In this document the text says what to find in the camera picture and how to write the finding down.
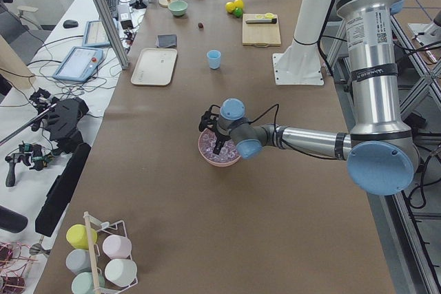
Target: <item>mint green bowl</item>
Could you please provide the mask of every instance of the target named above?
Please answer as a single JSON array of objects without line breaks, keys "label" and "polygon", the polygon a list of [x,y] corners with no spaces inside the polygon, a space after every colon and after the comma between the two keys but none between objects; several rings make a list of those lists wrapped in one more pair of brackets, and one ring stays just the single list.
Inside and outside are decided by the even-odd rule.
[{"label": "mint green bowl", "polygon": [[175,17],[181,17],[187,12],[188,3],[176,0],[168,4],[168,9]]}]

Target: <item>lime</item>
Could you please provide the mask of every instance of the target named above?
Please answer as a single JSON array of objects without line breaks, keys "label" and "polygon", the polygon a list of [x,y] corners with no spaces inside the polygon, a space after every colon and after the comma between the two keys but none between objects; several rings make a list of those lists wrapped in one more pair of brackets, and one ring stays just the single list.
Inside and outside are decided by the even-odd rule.
[{"label": "lime", "polygon": [[243,3],[243,0],[235,0],[235,1],[234,1],[234,5],[235,5],[237,8],[240,8],[240,9],[242,9],[242,10],[243,10],[243,8],[245,7],[245,4]]},{"label": "lime", "polygon": [[233,14],[234,14],[235,17],[241,17],[242,14],[243,14],[243,10],[242,10],[242,8],[237,7],[237,8],[234,10]]},{"label": "lime", "polygon": [[232,13],[236,9],[236,5],[232,1],[229,1],[225,4],[225,9],[228,13]]}]

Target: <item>black mouse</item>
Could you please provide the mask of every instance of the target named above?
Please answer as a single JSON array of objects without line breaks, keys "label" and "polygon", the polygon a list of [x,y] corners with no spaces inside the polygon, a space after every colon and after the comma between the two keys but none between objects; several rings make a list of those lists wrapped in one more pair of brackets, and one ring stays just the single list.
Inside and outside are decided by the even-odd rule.
[{"label": "black mouse", "polygon": [[76,28],[78,27],[78,22],[75,20],[66,20],[63,22],[63,28],[69,29],[69,28]]}]

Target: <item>bowl of purple pieces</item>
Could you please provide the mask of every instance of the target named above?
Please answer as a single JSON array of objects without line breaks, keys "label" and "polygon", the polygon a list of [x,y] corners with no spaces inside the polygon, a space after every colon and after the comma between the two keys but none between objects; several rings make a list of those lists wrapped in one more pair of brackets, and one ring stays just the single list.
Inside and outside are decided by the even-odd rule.
[{"label": "bowl of purple pieces", "polygon": [[211,165],[216,167],[228,167],[240,159],[236,146],[232,140],[227,141],[219,155],[213,153],[216,144],[216,135],[213,131],[205,129],[202,131],[198,140],[198,147],[202,157]]}]

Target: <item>wooden cutting board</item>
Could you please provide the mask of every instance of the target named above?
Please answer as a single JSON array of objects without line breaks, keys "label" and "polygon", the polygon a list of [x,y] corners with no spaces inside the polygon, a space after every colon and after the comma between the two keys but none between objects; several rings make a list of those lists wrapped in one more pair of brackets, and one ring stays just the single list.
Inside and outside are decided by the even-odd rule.
[{"label": "wooden cutting board", "polygon": [[242,45],[281,46],[280,29],[275,24],[246,24],[246,20],[255,19],[257,14],[244,14],[242,18]]}]

